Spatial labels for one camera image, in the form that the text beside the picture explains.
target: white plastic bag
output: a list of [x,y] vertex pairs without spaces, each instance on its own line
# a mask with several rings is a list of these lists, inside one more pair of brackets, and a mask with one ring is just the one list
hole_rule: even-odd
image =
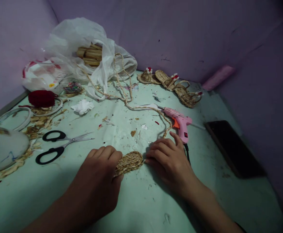
[[[102,61],[95,67],[86,66],[83,60],[76,57],[78,47],[89,47],[93,44],[100,44],[102,50]],[[53,56],[65,61],[69,66],[75,67],[74,63],[82,67],[88,74],[95,86],[99,86],[104,93],[107,93],[107,82],[116,76],[113,58],[115,53],[121,53],[124,57],[123,64],[126,72],[133,75],[137,68],[137,61],[125,49],[108,39],[102,26],[85,18],[67,19],[57,25],[50,34],[46,50]],[[127,79],[128,76],[122,69],[121,56],[116,57],[116,70],[119,79]],[[105,96],[97,96],[96,89],[89,83],[87,76],[75,67],[77,79],[88,83],[88,93],[95,99],[104,100]]]
[[47,90],[59,95],[63,88],[59,85],[66,77],[74,77],[72,67],[58,58],[46,61],[31,61],[23,69],[23,86],[32,91]]

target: table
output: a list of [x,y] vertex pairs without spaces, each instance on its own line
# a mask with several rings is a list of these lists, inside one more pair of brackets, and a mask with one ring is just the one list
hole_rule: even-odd
[[[132,83],[138,83],[138,73],[133,75]],[[115,86],[115,82],[109,83],[108,91],[119,95]],[[201,86],[191,83],[189,90],[199,91]],[[161,103],[155,101],[154,91],[165,100]],[[157,103],[176,109],[200,125],[206,121],[225,119],[239,135],[242,134],[220,96],[214,92],[205,93],[194,109],[182,105],[173,92],[160,85],[139,83],[138,90],[133,90],[133,97],[131,106]],[[161,136],[165,129],[165,123],[155,111],[131,111],[121,100],[115,99],[93,100],[95,108],[79,117],[71,106],[83,98],[91,101],[84,93],[70,98],[64,104],[63,109],[69,111],[63,114],[65,119],[58,126],[52,126],[52,130],[61,130],[68,137],[93,132],[90,137],[95,139],[72,143],[59,159],[44,166],[35,163],[35,157],[41,153],[35,151],[24,166],[4,178],[0,183],[0,232],[18,232],[42,214],[65,192],[91,149],[112,145],[124,155],[133,150],[145,154],[149,143]],[[28,104],[27,98],[19,104]],[[115,126],[102,123],[105,116]],[[14,128],[14,121],[21,118],[20,114],[7,119],[5,127]],[[132,130],[136,130],[134,137],[130,134]],[[188,126],[188,134],[192,168],[197,177],[215,193],[227,214],[247,232],[282,232],[283,214],[267,178],[238,179],[206,130]],[[62,141],[44,142],[42,139],[37,142],[42,142],[43,150],[64,144]],[[150,167],[143,165],[139,170],[125,174],[116,209],[88,232],[168,233],[201,230],[187,205],[168,191]]]

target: white plastic container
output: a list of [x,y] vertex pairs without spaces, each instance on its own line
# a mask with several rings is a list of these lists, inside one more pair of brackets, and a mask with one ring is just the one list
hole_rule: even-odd
[[0,127],[0,170],[15,163],[29,146],[27,135]]

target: orange trigger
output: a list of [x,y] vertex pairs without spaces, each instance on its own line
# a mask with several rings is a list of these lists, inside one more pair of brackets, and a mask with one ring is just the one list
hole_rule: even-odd
[[176,121],[175,118],[172,118],[174,120],[174,125],[173,128],[180,128],[178,122]]

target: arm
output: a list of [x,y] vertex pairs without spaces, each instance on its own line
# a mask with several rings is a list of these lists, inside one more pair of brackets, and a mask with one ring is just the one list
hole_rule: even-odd
[[22,232],[80,232],[116,208],[123,175],[113,178],[122,153],[91,150],[67,191]]
[[214,193],[194,174],[179,136],[170,134],[176,144],[170,139],[157,140],[146,155],[146,163],[172,191],[188,202],[212,232],[243,233],[221,208]]

